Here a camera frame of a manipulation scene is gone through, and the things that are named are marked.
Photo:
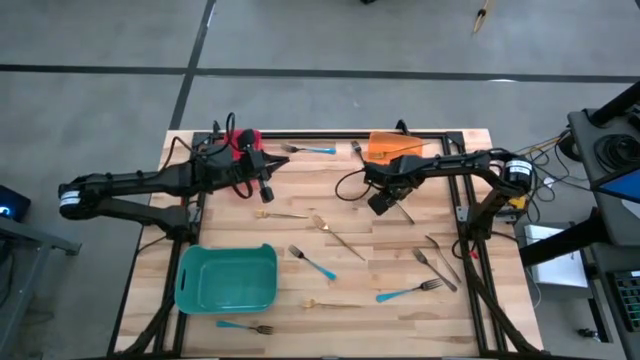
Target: concrete floor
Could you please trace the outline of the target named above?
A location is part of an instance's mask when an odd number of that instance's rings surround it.
[[[631,0],[497,0],[482,31],[482,0],[218,0],[199,66],[454,73],[636,75],[640,11]],[[206,0],[0,0],[0,64],[186,67]],[[83,243],[55,255],[34,307],[55,318],[24,329],[22,353],[104,355],[140,227],[57,213],[57,185],[91,172],[152,169],[183,75],[0,72],[3,184],[33,200],[28,223]],[[517,149],[555,136],[566,114],[597,107],[625,83],[498,83],[196,76],[181,129],[227,112],[242,127],[489,128]],[[552,169],[560,171],[557,164]],[[572,171],[581,174],[579,164]],[[584,219],[593,197],[557,186],[543,221]],[[536,309],[554,354],[624,358],[619,342],[575,335],[593,327],[586,300],[545,297]]]

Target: red object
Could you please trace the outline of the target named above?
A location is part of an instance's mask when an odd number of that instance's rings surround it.
[[[240,134],[242,134],[244,130],[240,129],[240,130],[234,130],[233,133],[231,134],[231,144],[233,145],[231,151],[232,151],[232,155],[233,155],[233,160],[238,160],[240,159],[240,152],[238,150],[236,150],[236,148],[238,148],[238,136],[240,136]],[[253,144],[253,148],[256,150],[262,150],[262,133],[258,130],[253,130],[253,135],[256,138],[256,142]],[[225,143],[227,142],[227,134],[224,135],[224,140]]]

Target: green tray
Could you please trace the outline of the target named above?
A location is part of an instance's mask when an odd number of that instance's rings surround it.
[[[254,249],[205,249],[195,245],[182,255],[175,299],[191,315],[265,311],[278,291],[278,259],[263,244]]]

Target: black metal frame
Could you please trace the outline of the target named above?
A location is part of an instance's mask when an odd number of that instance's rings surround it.
[[[198,137],[200,133],[195,133],[194,138]],[[440,141],[443,149],[443,155],[451,155],[452,154],[452,145],[457,153],[466,152],[466,147],[464,143],[463,134],[461,132],[412,132],[412,136],[419,137],[421,139],[431,139]],[[319,131],[319,132],[263,132],[263,139],[368,139],[369,132],[366,130],[363,131]],[[463,176],[464,180],[464,191],[466,193],[466,197],[469,204],[476,203],[475,191],[473,189],[473,183],[471,181],[471,177],[469,175]],[[449,190],[451,192],[451,206],[455,213],[456,208],[462,205],[462,200],[460,197],[460,192],[458,188],[458,183],[456,182],[455,176],[448,177],[449,182]],[[205,194],[198,195],[197,206],[201,209],[204,208],[205,205]],[[461,222],[456,216],[456,226],[458,230],[458,235],[462,239],[460,241],[461,253],[468,254],[469,253],[469,241],[463,239],[462,229],[463,222]],[[197,227],[198,234],[195,240],[197,244],[199,242],[199,234],[201,222],[198,219]],[[173,296],[171,294],[172,284],[175,283],[176,279],[176,271],[178,262],[180,259],[181,248],[183,242],[174,241],[173,247],[171,249],[171,255],[169,258],[169,266],[167,269],[165,288],[163,293],[163,301],[167,299],[167,297]],[[493,281],[493,276],[491,275],[491,265],[489,263],[489,254],[487,251],[486,244],[484,240],[477,240],[477,253],[479,255],[479,261],[482,269],[482,278],[483,282],[486,285],[489,293],[494,299],[496,297],[496,290]],[[178,320],[176,322],[175,329],[175,337],[173,341],[172,348],[170,350],[164,350],[163,345],[165,343],[165,335],[166,335],[166,326],[167,326],[167,318],[163,319],[162,324],[158,333],[155,336],[155,343],[152,348],[151,353],[145,354],[118,354],[115,353],[115,345],[118,338],[118,333],[120,331],[120,325],[122,321],[122,317],[124,314],[124,309],[126,305],[126,300],[128,297],[129,287],[131,285],[131,278],[133,276],[133,270],[135,268],[134,258],[131,265],[131,270],[129,272],[129,277],[127,279],[127,288],[124,291],[122,301],[120,304],[120,309],[118,311],[118,318],[116,319],[116,323],[114,326],[114,330],[111,336],[111,341],[109,344],[109,348],[107,351],[106,359],[168,359],[168,358],[181,358],[182,353],[182,345],[184,340],[184,333],[186,329],[187,315],[178,312]],[[478,352],[480,356],[483,354],[490,352],[489,345],[487,344],[486,333],[484,329],[484,321],[482,318],[482,311],[479,302],[479,295],[477,291],[467,282],[467,290],[469,292],[470,299],[470,307],[471,307],[471,315],[474,323],[474,329],[476,334],[476,342],[478,344]],[[496,339],[496,346],[498,352],[506,352],[506,339],[505,333],[499,326],[497,320],[491,316],[493,331]]]

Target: gold fork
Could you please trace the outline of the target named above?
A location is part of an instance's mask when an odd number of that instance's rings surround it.
[[[326,222],[324,222],[324,220],[322,220],[320,216],[313,215],[311,219],[313,219],[313,222],[316,224],[318,229],[333,235],[333,237],[335,237],[338,241],[340,241],[340,243],[344,245],[347,249],[351,250],[352,253],[356,254],[360,259],[362,259],[362,261],[367,261],[365,258],[362,257],[362,255],[358,254],[356,249],[354,249],[351,245],[347,244],[347,242],[342,240],[342,238],[338,236],[336,233],[331,231],[331,229],[329,228],[329,225]]]

